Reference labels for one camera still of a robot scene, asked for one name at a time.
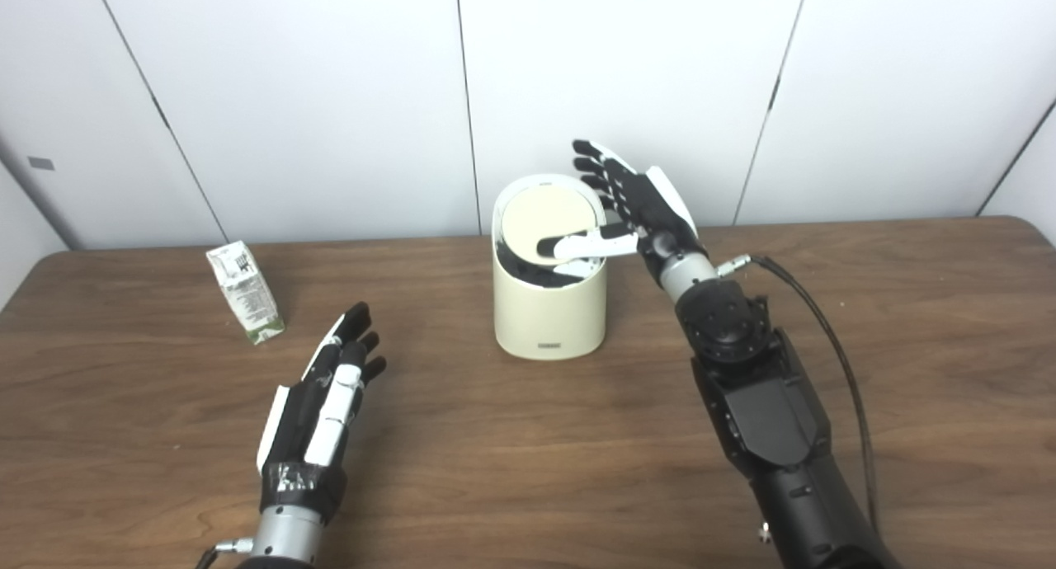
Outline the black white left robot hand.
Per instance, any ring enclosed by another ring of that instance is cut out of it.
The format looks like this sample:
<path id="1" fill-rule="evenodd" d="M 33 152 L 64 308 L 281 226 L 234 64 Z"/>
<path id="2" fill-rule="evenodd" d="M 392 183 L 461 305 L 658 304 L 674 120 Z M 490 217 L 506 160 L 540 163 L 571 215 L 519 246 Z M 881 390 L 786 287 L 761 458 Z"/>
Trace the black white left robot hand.
<path id="1" fill-rule="evenodd" d="M 279 386 L 257 452 L 260 509 L 300 506 L 329 524 L 346 496 L 351 424 L 386 369 L 366 302 L 338 318 L 291 386 Z"/>

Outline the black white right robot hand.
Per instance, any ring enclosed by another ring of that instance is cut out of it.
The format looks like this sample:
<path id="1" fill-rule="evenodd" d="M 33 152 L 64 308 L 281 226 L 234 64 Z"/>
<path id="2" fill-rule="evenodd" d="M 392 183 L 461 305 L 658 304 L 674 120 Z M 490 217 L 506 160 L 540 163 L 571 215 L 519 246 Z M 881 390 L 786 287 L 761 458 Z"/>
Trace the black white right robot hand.
<path id="1" fill-rule="evenodd" d="M 631 166 L 602 144 L 573 140 L 576 170 L 592 188 L 614 223 L 564 235 L 541 238 L 539 257 L 551 260 L 630 257 L 639 254 L 656 282 L 675 261 L 705 257 L 681 195 L 659 167 L 647 171 Z"/>

